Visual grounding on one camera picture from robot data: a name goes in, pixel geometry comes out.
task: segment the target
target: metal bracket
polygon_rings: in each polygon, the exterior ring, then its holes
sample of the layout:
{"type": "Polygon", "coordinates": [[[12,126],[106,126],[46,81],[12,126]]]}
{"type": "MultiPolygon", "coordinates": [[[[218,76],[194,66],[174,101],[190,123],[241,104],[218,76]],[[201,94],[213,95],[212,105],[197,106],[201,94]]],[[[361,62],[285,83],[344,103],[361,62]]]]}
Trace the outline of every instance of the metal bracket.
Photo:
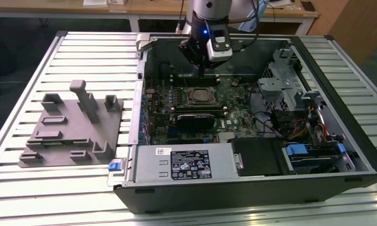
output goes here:
{"type": "Polygon", "coordinates": [[[273,59],[284,65],[292,65],[297,61],[297,56],[292,49],[280,49],[273,53],[273,59]]]}
{"type": "Polygon", "coordinates": [[[138,34],[136,39],[137,51],[142,52],[146,49],[149,49],[150,48],[150,45],[148,45],[149,43],[150,43],[150,34],[148,33],[138,34]]]}
{"type": "Polygon", "coordinates": [[[292,89],[292,85],[286,79],[278,78],[261,78],[258,84],[265,91],[282,91],[284,89],[292,89]]]}

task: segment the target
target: blue clip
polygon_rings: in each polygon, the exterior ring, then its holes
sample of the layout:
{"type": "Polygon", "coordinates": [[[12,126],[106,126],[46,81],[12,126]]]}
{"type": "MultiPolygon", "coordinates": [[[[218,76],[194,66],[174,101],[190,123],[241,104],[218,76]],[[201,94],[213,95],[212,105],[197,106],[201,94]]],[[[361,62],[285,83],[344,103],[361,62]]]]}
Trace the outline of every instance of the blue clip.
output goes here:
{"type": "Polygon", "coordinates": [[[337,144],[337,148],[342,154],[346,152],[346,148],[342,144],[337,144]]]}
{"type": "Polygon", "coordinates": [[[294,154],[308,154],[308,149],[305,145],[288,145],[288,147],[285,147],[286,150],[286,154],[288,156],[294,155],[294,154]]]}
{"type": "Polygon", "coordinates": [[[109,172],[121,171],[121,159],[114,159],[108,166],[109,172]]]}
{"type": "Polygon", "coordinates": [[[210,138],[209,138],[209,137],[206,137],[206,138],[202,139],[202,142],[204,142],[205,144],[208,144],[209,141],[210,141],[210,138]]]}

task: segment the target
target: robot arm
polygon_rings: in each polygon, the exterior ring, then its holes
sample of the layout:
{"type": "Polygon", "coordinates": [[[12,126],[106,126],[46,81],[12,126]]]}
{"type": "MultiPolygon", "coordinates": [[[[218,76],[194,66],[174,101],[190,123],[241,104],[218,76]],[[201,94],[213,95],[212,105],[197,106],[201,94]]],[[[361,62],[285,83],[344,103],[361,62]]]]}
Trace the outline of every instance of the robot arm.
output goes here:
{"type": "MultiPolygon", "coordinates": [[[[269,0],[260,1],[266,6],[269,0]]],[[[220,66],[233,55],[228,24],[250,21],[256,18],[256,13],[257,16],[264,13],[265,7],[260,10],[260,2],[256,0],[257,12],[253,12],[253,16],[229,21],[232,2],[232,0],[188,0],[190,37],[181,42],[180,50],[198,69],[200,77],[204,69],[220,66]]]]}

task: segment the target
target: slotted aluminum surface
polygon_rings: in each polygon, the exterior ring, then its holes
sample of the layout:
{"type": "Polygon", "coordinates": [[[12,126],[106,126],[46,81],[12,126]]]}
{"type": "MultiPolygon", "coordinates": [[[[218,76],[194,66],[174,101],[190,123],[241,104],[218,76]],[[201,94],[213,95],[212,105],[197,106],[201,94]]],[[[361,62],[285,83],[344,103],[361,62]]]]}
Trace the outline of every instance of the slotted aluminum surface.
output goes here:
{"type": "MultiPolygon", "coordinates": [[[[0,143],[0,225],[377,225],[377,184],[304,205],[133,215],[106,185],[106,165],[26,169],[17,166],[42,110],[38,101],[46,92],[74,99],[68,91],[72,79],[86,80],[86,89],[96,98],[116,94],[125,100],[117,156],[126,155],[137,67],[134,39],[132,33],[69,32],[53,43],[53,51],[29,84],[30,95],[0,143]]],[[[301,39],[377,147],[377,88],[334,49],[334,43],[322,37],[301,39]]],[[[314,87],[309,75],[304,76],[314,87]]]]}

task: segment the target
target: power supply label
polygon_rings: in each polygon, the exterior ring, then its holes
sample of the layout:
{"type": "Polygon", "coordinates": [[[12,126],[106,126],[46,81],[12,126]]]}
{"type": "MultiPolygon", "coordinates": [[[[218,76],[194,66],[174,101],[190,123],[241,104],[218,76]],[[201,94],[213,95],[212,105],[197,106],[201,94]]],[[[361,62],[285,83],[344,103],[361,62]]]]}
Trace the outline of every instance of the power supply label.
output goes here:
{"type": "Polygon", "coordinates": [[[170,152],[172,179],[212,178],[208,150],[170,152]]]}

